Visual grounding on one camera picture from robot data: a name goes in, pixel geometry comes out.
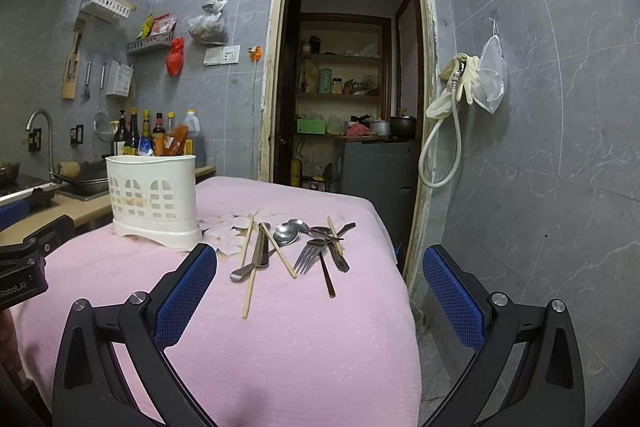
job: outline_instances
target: silver pot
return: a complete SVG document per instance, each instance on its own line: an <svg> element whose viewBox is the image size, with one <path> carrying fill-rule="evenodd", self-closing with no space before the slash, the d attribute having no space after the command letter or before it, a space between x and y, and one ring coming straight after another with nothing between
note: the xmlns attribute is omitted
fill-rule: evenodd
<svg viewBox="0 0 640 427"><path fill-rule="evenodd" d="M415 140L417 118L413 116L392 116L390 122L391 135L403 140Z"/></svg>
<svg viewBox="0 0 640 427"><path fill-rule="evenodd" d="M391 127L388 120L374 120L369 126L371 134L377 134L378 136L389 136L391 134Z"/></svg>

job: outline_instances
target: hand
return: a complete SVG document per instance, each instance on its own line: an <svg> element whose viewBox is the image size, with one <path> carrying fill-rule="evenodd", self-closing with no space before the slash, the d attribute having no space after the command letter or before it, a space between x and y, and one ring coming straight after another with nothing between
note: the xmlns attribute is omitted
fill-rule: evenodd
<svg viewBox="0 0 640 427"><path fill-rule="evenodd" d="M0 312L0 362L8 373L17 373L22 368L14 320L9 310Z"/></svg>

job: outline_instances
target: wooden chopstick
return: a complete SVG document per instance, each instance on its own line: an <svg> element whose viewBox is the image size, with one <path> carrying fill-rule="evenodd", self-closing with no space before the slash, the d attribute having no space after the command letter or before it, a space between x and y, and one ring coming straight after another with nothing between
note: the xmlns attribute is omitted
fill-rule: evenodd
<svg viewBox="0 0 640 427"><path fill-rule="evenodd" d="M287 271L289 272L289 275L292 276L293 279L297 279L298 275L293 271L291 265L289 264L289 261L287 261L287 258L284 257L284 254L282 253L282 250L280 249L280 247L276 243L275 239L273 237L271 237L271 233L269 232L269 230L267 230L265 225L262 224L262 223L260 223L260 225L258 225L258 226L262 227L262 231L269 238L269 242L271 243L271 246L276 249L276 252L278 252L278 256L280 257L280 260L284 263L284 266L287 269Z"/></svg>
<svg viewBox="0 0 640 427"><path fill-rule="evenodd" d="M254 231L254 216L249 217L249 228L246 229L246 237L244 238L244 245L242 245L242 257L240 259L240 266L244 266L246 261L246 249L249 247L249 241L251 240L251 233Z"/></svg>
<svg viewBox="0 0 640 427"><path fill-rule="evenodd" d="M336 232L335 232L334 224L331 221L331 216L326 216L326 220L329 222L329 228L331 229L331 233L334 234L334 237L335 237ZM342 249L342 241L336 241L335 244L336 244L336 246L338 248L338 253L342 257L344 257L344 250Z"/></svg>
<svg viewBox="0 0 640 427"><path fill-rule="evenodd" d="M257 270L254 268L249 276L249 284L246 286L246 293L244 294L244 305L242 306L242 318L246 319L249 316L249 306L251 306L251 295L254 292L255 273Z"/></svg>

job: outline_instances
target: white hose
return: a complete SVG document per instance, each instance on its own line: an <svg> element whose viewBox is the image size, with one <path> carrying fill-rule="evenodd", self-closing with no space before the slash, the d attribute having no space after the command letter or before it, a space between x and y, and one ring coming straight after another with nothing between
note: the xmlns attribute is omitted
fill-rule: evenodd
<svg viewBox="0 0 640 427"><path fill-rule="evenodd" d="M436 133L440 129L440 126L442 125L442 122L444 122L444 120L438 120L438 123L435 125L435 127L429 134L427 141L424 143L424 146L422 147L422 152L420 152L420 159L418 160L418 176L420 176L420 181L423 184L427 185L427 187L429 188L439 188L449 183L453 178L453 175L458 170L458 165L460 165L460 156L462 156L462 134L460 134L460 121L458 120L458 108L456 104L457 89L458 89L458 83L452 82L451 114L453 115L453 127L456 128L456 160L453 163L453 168L451 169L451 172L446 176L446 178L444 178L442 181L439 181L437 183L431 183L427 181L427 178L424 175L424 161L427 158L427 149L429 148L429 144L431 143L431 140L433 140L433 137L436 136Z"/></svg>

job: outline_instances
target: black pot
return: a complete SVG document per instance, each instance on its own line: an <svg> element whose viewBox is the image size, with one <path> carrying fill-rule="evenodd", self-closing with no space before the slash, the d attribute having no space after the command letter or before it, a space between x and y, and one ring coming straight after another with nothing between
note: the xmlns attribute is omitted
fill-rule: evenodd
<svg viewBox="0 0 640 427"><path fill-rule="evenodd" d="M415 140L417 118L412 116L392 116L389 127L391 135L402 140Z"/></svg>

